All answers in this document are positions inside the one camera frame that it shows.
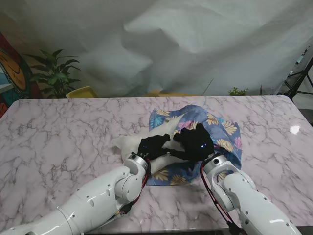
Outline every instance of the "white marble surface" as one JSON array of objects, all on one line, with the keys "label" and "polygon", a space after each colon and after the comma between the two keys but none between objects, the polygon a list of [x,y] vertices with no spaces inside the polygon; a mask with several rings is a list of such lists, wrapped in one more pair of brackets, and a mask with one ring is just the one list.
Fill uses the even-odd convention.
[{"label": "white marble surface", "polygon": [[[84,183],[122,165],[112,139],[148,130],[154,108],[187,104],[238,122],[243,171],[293,223],[313,225],[313,128],[288,98],[103,98],[20,100],[2,117],[0,231],[46,215]],[[223,227],[197,179],[185,186],[146,187],[128,215],[101,231]]]}]

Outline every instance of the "painted wall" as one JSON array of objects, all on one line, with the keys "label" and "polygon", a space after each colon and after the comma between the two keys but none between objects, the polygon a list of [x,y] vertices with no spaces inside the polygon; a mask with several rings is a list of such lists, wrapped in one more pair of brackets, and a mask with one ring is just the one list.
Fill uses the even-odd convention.
[{"label": "painted wall", "polygon": [[14,88],[0,93],[0,117],[18,99],[42,98],[38,85],[29,82],[28,64],[0,33],[0,84],[12,83]]}]

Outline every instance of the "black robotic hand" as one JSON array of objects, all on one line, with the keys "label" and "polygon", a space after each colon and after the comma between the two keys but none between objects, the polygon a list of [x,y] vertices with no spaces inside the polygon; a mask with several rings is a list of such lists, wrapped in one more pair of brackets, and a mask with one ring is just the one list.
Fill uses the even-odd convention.
[{"label": "black robotic hand", "polygon": [[165,155],[167,149],[162,148],[165,142],[170,141],[168,134],[164,136],[156,135],[142,139],[138,148],[138,155],[145,156],[147,159],[154,160],[159,156]]},{"label": "black robotic hand", "polygon": [[177,153],[173,152],[172,155],[183,160],[203,161],[214,153],[213,141],[202,123],[199,123],[195,130],[183,128],[180,134],[174,135],[174,140],[182,144],[185,154],[177,151]]}]

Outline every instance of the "wire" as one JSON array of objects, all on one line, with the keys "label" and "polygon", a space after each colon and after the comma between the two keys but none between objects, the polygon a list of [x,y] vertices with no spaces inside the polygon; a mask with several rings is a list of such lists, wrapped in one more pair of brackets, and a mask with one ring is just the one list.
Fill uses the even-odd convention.
[{"label": "wire", "polygon": [[139,194],[139,196],[138,196],[134,201],[131,202],[132,205],[135,204],[135,203],[138,201],[138,199],[139,199],[139,197],[140,197],[140,195],[141,195],[141,192],[142,192],[143,188],[146,186],[147,181],[148,181],[149,177],[151,176],[151,163],[150,163],[149,159],[145,159],[145,161],[146,161],[147,164],[148,164],[148,169],[146,170],[145,177],[143,178],[143,181],[142,181],[142,187],[141,187],[140,194]]},{"label": "wire", "polygon": [[205,185],[206,190],[208,191],[214,205],[216,206],[217,210],[219,211],[219,213],[221,214],[221,216],[223,217],[223,219],[227,222],[228,220],[225,218],[225,216],[222,214],[221,210],[223,211],[223,213],[227,216],[227,218],[234,223],[233,219],[230,217],[230,215],[224,210],[224,208],[220,205],[220,203],[218,202],[218,200],[216,199],[216,197],[214,196],[213,192],[211,191],[211,189],[209,188],[209,186],[207,185],[207,182],[204,178],[203,175],[203,168],[204,168],[204,163],[205,161],[202,162],[201,166],[200,166],[200,176],[203,180],[203,183]]}]

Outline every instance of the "potted plant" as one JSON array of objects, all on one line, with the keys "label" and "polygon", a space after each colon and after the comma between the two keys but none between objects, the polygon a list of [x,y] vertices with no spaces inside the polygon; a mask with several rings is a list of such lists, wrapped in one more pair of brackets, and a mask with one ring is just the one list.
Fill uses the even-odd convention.
[{"label": "potted plant", "polygon": [[43,71],[44,73],[33,74],[31,81],[36,81],[39,83],[45,83],[48,85],[47,88],[41,91],[45,94],[50,94],[47,98],[65,98],[66,94],[73,91],[75,88],[70,86],[71,83],[80,81],[79,79],[72,79],[69,77],[70,73],[68,70],[74,68],[80,70],[79,68],[70,65],[71,63],[79,63],[78,60],[70,59],[64,63],[59,63],[60,58],[75,57],[75,56],[58,56],[61,50],[57,50],[50,54],[46,51],[40,50],[45,58],[35,55],[26,54],[31,58],[37,60],[41,65],[34,65],[31,68]]},{"label": "potted plant", "polygon": [[249,90],[248,88],[239,90],[237,87],[234,87],[232,90],[228,91],[228,94],[231,96],[242,96],[242,95],[246,95],[248,90]]}]

